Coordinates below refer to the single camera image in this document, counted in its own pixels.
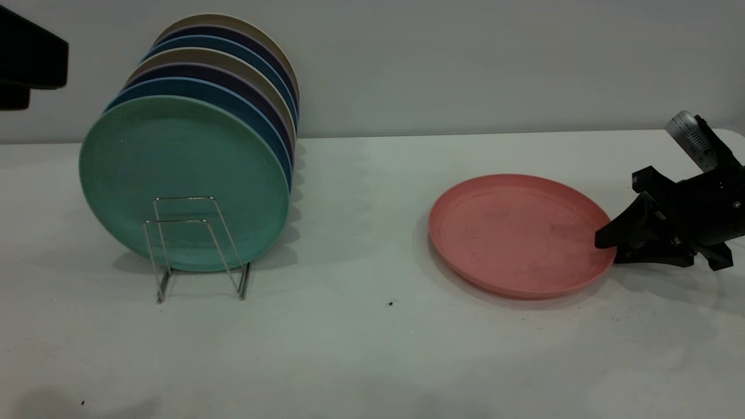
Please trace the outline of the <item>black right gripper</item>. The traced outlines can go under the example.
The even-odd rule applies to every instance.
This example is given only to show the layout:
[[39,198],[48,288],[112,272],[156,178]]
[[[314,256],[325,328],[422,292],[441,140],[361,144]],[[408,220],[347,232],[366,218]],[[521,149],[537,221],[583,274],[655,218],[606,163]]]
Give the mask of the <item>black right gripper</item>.
[[617,247],[615,264],[733,266],[726,242],[743,236],[743,167],[673,182],[647,167],[633,174],[636,199],[594,234],[598,249]]

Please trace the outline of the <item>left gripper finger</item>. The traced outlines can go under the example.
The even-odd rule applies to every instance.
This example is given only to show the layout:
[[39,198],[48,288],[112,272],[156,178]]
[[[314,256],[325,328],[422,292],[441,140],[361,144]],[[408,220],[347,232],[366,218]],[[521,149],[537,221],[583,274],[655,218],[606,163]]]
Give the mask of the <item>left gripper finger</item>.
[[69,43],[1,7],[2,84],[56,90],[68,82]]
[[24,111],[30,105],[30,89],[0,85],[0,111]]

